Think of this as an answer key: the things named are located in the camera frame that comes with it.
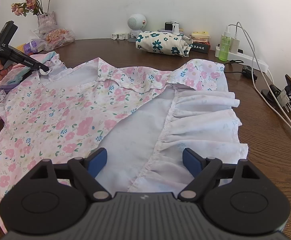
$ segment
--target clear plastic bag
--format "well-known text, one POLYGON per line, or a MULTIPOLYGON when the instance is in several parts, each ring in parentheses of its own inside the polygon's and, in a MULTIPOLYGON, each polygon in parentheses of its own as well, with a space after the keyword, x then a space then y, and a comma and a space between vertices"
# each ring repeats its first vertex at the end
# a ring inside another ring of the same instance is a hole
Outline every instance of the clear plastic bag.
POLYGON ((50 51, 75 41, 73 31, 58 25, 44 24, 34 30, 33 33, 38 38, 31 39, 30 47, 32 50, 36 50, 44 44, 44 49, 50 51))

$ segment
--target white power strip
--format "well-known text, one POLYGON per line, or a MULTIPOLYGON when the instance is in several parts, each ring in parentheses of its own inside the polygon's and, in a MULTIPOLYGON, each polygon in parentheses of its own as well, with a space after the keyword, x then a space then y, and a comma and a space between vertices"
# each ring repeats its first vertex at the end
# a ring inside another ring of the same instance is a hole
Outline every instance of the white power strip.
MULTIPOLYGON (((215 47, 215 55, 214 56, 219 57, 219 54, 220 54, 220 47, 217 46, 217 47, 215 47)), ((245 54, 242 54, 242 53, 239 53, 239 52, 237 54, 229 52, 228 60, 242 60, 244 62, 244 65, 252 66, 252 57, 245 55, 245 54)), ((269 66, 264 61, 259 60, 259 59, 258 59, 258 63, 259 63, 260 69, 264 73, 267 73, 269 66)), ((253 61, 253 68, 259 70, 255 59, 253 61)))

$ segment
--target wooden table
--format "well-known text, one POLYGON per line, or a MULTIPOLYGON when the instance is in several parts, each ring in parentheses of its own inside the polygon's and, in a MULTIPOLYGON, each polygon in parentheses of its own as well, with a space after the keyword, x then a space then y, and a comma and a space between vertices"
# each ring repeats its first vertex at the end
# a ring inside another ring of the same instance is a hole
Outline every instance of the wooden table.
MULTIPOLYGON (((115 67, 149 66, 159 70, 175 70, 193 58, 221 62, 214 57, 214 51, 209 54, 192 51, 190 57, 168 56, 140 51, 134 43, 110 39, 79 40, 56 51, 71 68, 96 57, 115 67)), ((225 71, 241 69, 241 65, 232 64, 226 65, 225 71)), ((248 159, 286 194, 291 203, 290 129, 255 92, 252 80, 239 73, 226 74, 226 78, 229 91, 235 92, 240 100, 240 106, 233 109, 243 123, 239 128, 239 139, 249 145, 248 159)), ((256 86, 259 90, 265 88, 262 77, 258 78, 256 86)), ((291 214, 284 233, 291 238, 291 214)))

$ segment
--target black plug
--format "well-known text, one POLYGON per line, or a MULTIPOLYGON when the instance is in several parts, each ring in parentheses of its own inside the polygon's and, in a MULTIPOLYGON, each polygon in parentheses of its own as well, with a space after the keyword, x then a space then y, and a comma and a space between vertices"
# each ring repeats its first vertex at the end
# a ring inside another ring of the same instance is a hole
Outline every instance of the black plug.
MULTIPOLYGON (((242 74, 243 74, 246 78, 249 78, 249 79, 252 79, 251 71, 252 71, 252 68, 251 68, 250 66, 244 65, 243 68, 242 68, 242 74)), ((254 80, 257 80, 257 78, 258 78, 258 77, 253 73, 253 79, 254 79, 254 80)))

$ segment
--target green spray bottle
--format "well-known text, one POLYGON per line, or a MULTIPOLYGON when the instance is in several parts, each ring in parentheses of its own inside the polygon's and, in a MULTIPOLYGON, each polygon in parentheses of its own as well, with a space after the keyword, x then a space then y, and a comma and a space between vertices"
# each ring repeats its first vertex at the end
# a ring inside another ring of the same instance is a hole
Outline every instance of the green spray bottle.
POLYGON ((221 37, 219 60, 222 61, 228 60, 230 44, 231 44, 230 28, 229 26, 227 26, 224 32, 224 36, 221 37))

